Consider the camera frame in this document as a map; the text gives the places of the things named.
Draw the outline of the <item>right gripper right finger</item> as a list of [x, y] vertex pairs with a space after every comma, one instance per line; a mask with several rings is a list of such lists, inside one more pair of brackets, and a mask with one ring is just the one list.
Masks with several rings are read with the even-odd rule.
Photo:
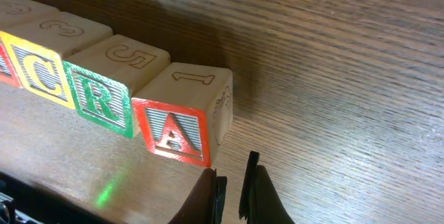
[[239, 201], [239, 219], [248, 224], [294, 224], [287, 213], [259, 153], [250, 151]]

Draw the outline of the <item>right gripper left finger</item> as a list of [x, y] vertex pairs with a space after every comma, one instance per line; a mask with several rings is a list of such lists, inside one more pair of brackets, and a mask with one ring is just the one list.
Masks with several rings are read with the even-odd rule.
[[206, 168], [169, 224], [221, 224], [228, 179]]

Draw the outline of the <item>red block A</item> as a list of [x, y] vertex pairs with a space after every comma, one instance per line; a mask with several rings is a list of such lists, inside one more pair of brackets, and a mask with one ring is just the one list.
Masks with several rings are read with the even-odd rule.
[[174, 62], [131, 98], [150, 153], [210, 167], [233, 121], [230, 69]]

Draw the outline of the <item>green block R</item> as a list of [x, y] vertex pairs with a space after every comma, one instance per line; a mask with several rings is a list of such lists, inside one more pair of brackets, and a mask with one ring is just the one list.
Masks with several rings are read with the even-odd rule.
[[170, 64], [167, 51], [123, 35], [62, 61], [77, 113], [127, 138], [140, 132], [133, 94]]

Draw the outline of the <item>yellow block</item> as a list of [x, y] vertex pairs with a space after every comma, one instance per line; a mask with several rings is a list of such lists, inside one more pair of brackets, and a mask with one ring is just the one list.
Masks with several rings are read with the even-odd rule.
[[1, 41], [25, 89], [74, 109], [62, 61], [112, 34], [109, 26], [57, 12], [1, 30]]

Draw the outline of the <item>red block I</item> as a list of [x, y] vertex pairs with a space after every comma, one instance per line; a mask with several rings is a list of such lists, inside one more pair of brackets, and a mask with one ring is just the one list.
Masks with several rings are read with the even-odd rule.
[[[57, 8], [36, 1], [1, 0], [1, 30], [46, 17], [56, 12], [59, 12]], [[21, 81], [10, 61], [3, 40], [1, 40], [1, 82], [22, 88]]]

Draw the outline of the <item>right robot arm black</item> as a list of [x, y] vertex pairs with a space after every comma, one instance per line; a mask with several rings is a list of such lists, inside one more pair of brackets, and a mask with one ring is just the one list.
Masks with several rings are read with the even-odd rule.
[[[259, 153], [250, 151], [239, 201], [239, 218], [247, 224], [293, 222]], [[228, 179], [205, 169], [186, 201], [169, 221], [174, 224], [221, 223]], [[1, 175], [2, 223], [108, 223], [68, 200]]]

